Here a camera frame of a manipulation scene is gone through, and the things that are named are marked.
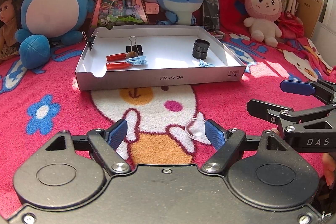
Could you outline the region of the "red orange cylinder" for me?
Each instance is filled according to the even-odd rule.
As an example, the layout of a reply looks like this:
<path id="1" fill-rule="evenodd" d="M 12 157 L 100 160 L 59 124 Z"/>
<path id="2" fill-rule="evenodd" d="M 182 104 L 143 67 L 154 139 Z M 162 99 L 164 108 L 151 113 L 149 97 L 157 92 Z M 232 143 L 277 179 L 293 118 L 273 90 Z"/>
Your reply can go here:
<path id="1" fill-rule="evenodd" d="M 119 70 L 119 69 L 126 69 L 131 67 L 131 63 L 128 62 L 110 62 L 110 63 L 106 63 L 106 69 L 108 71 L 114 71 L 114 70 Z"/>
<path id="2" fill-rule="evenodd" d="M 106 57 L 108 62 L 120 61 L 126 59 L 126 53 L 117 53 Z"/>

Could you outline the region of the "light blue hair clip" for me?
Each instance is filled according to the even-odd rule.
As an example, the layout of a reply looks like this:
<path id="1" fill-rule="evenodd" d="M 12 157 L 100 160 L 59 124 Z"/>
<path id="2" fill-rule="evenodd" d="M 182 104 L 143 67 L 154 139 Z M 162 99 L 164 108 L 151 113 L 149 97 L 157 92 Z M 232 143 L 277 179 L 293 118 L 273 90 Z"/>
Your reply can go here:
<path id="1" fill-rule="evenodd" d="M 146 56 L 137 56 L 137 57 L 131 57 L 126 59 L 126 62 L 130 65 L 146 65 L 147 64 L 147 58 Z"/>
<path id="2" fill-rule="evenodd" d="M 199 60 L 198 66 L 199 67 L 216 67 L 215 64 L 208 63 L 202 59 Z"/>

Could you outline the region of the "brown hazelnut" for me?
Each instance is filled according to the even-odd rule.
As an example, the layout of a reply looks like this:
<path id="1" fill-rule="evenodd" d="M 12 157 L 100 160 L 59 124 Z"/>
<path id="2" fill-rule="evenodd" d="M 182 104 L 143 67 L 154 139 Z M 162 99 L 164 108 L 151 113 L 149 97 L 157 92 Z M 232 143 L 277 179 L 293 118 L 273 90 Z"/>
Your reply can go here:
<path id="1" fill-rule="evenodd" d="M 137 57 L 138 56 L 138 53 L 135 52 L 135 51 L 130 51 L 128 52 L 126 55 L 125 55 L 125 58 L 126 59 L 129 59 L 129 58 L 134 58 L 134 57 Z"/>

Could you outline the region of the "black binder clip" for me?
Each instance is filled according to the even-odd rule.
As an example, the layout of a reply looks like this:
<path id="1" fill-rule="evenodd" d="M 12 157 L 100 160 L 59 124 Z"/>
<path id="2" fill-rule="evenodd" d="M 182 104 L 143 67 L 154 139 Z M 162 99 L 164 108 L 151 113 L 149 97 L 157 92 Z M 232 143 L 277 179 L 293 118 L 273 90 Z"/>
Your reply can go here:
<path id="1" fill-rule="evenodd" d="M 126 53 L 130 51 L 135 51 L 138 53 L 139 56 L 142 56 L 143 55 L 142 45 L 137 43 L 137 37 L 130 36 L 129 41 L 130 41 L 130 45 L 126 47 Z"/>
<path id="2" fill-rule="evenodd" d="M 82 32 L 84 42 L 86 42 L 86 45 L 88 46 L 90 51 L 93 48 L 95 37 L 97 36 L 97 34 L 98 34 L 98 30 L 94 30 L 92 34 L 86 33 L 85 31 Z"/>

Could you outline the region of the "black round container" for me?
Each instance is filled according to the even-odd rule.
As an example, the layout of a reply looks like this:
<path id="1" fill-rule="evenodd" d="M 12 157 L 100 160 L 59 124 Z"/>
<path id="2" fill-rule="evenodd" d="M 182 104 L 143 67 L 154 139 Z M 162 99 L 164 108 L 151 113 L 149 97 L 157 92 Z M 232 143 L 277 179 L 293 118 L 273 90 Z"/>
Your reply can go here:
<path id="1" fill-rule="evenodd" d="M 203 39 L 196 39 L 193 47 L 193 57 L 201 60 L 206 59 L 209 47 L 210 43 L 208 41 Z"/>

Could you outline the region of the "red cartoon blanket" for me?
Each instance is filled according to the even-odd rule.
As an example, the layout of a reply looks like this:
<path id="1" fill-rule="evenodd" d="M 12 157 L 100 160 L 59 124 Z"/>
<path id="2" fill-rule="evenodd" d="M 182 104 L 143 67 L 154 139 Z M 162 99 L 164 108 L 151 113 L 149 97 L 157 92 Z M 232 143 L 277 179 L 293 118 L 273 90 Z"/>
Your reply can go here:
<path id="1" fill-rule="evenodd" d="M 335 67 L 306 38 L 277 48 L 254 42 L 243 26 L 244 0 L 220 0 L 220 27 L 229 46 L 246 64 L 240 81 L 82 92 L 75 68 L 84 43 L 57 46 L 50 61 L 29 71 L 18 57 L 1 63 L 1 215 L 20 207 L 13 175 L 36 150 L 60 130 L 85 134 L 125 118 L 128 134 L 118 148 L 131 165 L 138 163 L 203 164 L 214 152 L 208 141 L 184 131 L 191 118 L 213 119 L 225 128 L 258 135 L 269 123 L 251 117 L 252 99 L 296 110 L 320 105 L 314 97 L 284 93 L 284 79 L 335 81 Z"/>

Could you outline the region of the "red crumpled cloth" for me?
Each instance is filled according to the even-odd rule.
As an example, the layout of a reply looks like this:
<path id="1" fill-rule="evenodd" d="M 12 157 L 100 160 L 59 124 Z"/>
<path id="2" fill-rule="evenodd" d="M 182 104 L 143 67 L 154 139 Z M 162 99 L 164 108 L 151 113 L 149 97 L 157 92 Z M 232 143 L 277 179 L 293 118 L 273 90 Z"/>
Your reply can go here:
<path id="1" fill-rule="evenodd" d="M 304 37 L 304 27 L 302 21 L 290 12 L 282 12 L 276 24 L 282 35 L 282 39 L 297 39 Z"/>

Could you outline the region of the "brown cardboard board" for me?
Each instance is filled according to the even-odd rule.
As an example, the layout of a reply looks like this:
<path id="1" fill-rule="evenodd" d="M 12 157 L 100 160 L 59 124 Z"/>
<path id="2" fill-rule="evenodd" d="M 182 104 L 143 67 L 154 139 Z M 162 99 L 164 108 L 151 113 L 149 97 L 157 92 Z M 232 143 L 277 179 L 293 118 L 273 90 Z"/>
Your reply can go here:
<path id="1" fill-rule="evenodd" d="M 301 19 L 304 35 L 311 38 L 324 6 L 324 0 L 297 0 L 295 16 Z"/>

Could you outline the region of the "white cardboard box tray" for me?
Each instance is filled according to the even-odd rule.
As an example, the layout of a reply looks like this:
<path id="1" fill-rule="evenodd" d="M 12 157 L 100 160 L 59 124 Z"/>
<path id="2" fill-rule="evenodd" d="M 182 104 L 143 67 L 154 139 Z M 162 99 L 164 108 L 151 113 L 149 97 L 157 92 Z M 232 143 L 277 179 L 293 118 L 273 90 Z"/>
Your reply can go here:
<path id="1" fill-rule="evenodd" d="M 238 81 L 246 68 L 228 47 L 201 27 L 133 25 L 97 30 L 92 50 L 85 46 L 76 67 L 81 91 Z M 125 53 L 130 36 L 136 36 L 142 45 L 147 64 L 108 71 L 106 57 Z M 196 39 L 210 43 L 204 61 L 216 67 L 198 66 L 199 59 L 192 55 Z"/>

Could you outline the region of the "pink bunny plush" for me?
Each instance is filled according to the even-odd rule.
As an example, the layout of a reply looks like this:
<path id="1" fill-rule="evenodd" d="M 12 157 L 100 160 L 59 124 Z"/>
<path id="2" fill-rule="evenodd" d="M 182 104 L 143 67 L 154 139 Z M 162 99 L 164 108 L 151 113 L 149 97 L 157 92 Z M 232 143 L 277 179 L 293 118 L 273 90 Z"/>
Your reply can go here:
<path id="1" fill-rule="evenodd" d="M 249 16 L 243 23 L 249 29 L 251 38 L 276 48 L 277 39 L 282 36 L 282 31 L 275 24 L 282 12 L 281 0 L 245 0 L 244 6 Z"/>

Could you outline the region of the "black binder clip on rim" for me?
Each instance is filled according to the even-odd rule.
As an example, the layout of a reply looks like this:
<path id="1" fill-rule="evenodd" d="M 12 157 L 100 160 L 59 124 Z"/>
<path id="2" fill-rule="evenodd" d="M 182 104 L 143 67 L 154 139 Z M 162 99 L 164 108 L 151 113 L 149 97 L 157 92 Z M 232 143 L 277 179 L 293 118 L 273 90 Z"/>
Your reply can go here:
<path id="1" fill-rule="evenodd" d="M 97 34 L 98 34 L 98 30 L 94 30 L 92 34 L 86 33 L 85 31 L 82 32 L 84 42 L 86 42 L 86 45 L 88 46 L 90 51 L 93 48 L 95 37 L 97 36 Z"/>

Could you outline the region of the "black smartphone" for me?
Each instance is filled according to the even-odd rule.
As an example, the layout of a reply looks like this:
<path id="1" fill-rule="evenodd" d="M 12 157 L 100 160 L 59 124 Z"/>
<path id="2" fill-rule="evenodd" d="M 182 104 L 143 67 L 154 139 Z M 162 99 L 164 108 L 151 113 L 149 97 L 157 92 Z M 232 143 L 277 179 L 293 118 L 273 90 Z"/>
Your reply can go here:
<path id="1" fill-rule="evenodd" d="M 219 0 L 203 0 L 203 26 L 210 32 L 219 30 Z"/>

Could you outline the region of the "pink triangular diorama box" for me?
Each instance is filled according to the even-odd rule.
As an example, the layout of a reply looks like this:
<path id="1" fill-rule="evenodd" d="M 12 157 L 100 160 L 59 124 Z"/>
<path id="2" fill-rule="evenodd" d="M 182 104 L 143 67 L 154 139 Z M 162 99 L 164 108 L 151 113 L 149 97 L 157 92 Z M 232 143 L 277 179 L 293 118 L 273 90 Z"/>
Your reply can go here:
<path id="1" fill-rule="evenodd" d="M 148 16 L 157 13 L 159 5 L 153 0 L 96 0 L 88 34 L 100 27 L 147 24 Z"/>

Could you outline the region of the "blue round mouse plush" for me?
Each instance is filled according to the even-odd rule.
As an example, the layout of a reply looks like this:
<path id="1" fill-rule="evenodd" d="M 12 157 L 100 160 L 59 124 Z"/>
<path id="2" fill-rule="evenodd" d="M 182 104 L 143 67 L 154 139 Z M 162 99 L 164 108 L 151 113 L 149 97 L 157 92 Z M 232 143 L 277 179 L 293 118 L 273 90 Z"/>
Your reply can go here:
<path id="1" fill-rule="evenodd" d="M 51 41 L 81 42 L 79 29 L 94 7 L 94 0 L 23 0 L 21 28 L 15 33 L 23 66 L 35 69 L 47 63 Z"/>

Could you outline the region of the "brown haired doll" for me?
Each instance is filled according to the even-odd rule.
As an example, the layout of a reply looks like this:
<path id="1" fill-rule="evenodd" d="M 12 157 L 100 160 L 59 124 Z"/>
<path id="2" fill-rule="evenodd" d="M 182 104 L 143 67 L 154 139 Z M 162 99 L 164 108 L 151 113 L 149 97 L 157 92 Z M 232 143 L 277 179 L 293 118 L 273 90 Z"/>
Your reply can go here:
<path id="1" fill-rule="evenodd" d="M 1 61 L 18 54 L 15 33 L 21 28 L 22 0 L 1 0 Z"/>

